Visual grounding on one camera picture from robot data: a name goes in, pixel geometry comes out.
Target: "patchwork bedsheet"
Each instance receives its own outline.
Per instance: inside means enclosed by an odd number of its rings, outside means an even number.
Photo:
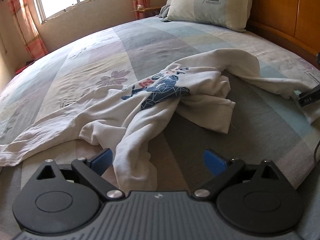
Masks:
[[[11,143],[35,121],[97,87],[132,84],[175,60],[219,48],[243,49],[255,55],[263,77],[320,83],[320,72],[311,64],[253,33],[197,23],[162,22],[152,17],[79,39],[16,76],[0,95],[0,144]],[[297,188],[313,169],[320,121],[309,125],[293,100],[261,90],[229,73],[224,75],[231,84],[228,98],[236,102],[229,133],[206,130],[175,114],[148,145],[158,172],[158,189],[192,191],[211,179],[202,160],[207,148],[248,163],[272,159]],[[74,140],[36,154],[16,167],[4,167],[0,173],[0,239],[10,239],[19,232],[11,212],[12,202],[43,160],[70,163],[100,150]],[[116,185],[112,167],[103,177]]]

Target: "gray ribbed surface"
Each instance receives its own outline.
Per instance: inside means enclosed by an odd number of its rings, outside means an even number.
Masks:
[[[108,203],[89,226],[67,236],[35,237],[28,233],[16,240],[259,240],[227,226],[210,203],[190,199],[186,192],[132,192],[128,199]],[[298,240],[295,233],[268,238]]]

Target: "wooden headboard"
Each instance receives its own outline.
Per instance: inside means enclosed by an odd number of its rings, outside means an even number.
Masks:
[[[253,0],[246,29],[319,68],[320,0]]]

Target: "blue geometric print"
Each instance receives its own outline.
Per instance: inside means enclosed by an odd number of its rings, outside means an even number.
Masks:
[[[178,79],[178,76],[169,76],[168,78],[161,80],[159,83],[154,83],[152,86],[145,88],[134,89],[135,86],[133,86],[131,96],[124,96],[121,98],[123,100],[127,100],[140,91],[152,92],[150,96],[142,102],[141,110],[143,110],[169,98],[189,94],[189,88],[175,86]]]

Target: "graphic print on sweatshirt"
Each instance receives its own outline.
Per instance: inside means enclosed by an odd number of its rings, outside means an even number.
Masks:
[[[178,70],[188,70],[189,68],[181,68]],[[165,72],[175,73],[177,75],[184,74],[180,71],[170,70]],[[142,88],[135,89],[135,85],[132,86],[131,96],[123,96],[121,97],[123,100],[127,100],[131,98],[134,94],[139,93],[140,91],[148,91],[151,92],[150,96],[141,103],[141,110],[146,109],[148,107],[154,106],[157,103],[160,103],[169,98],[186,95],[190,93],[189,88],[187,87],[179,87],[176,86],[179,77],[177,75],[171,75],[167,78],[160,80],[159,82],[154,82],[153,80],[158,80],[159,78],[164,77],[163,73],[158,73],[150,78],[147,78],[144,82],[140,82],[139,85]]]

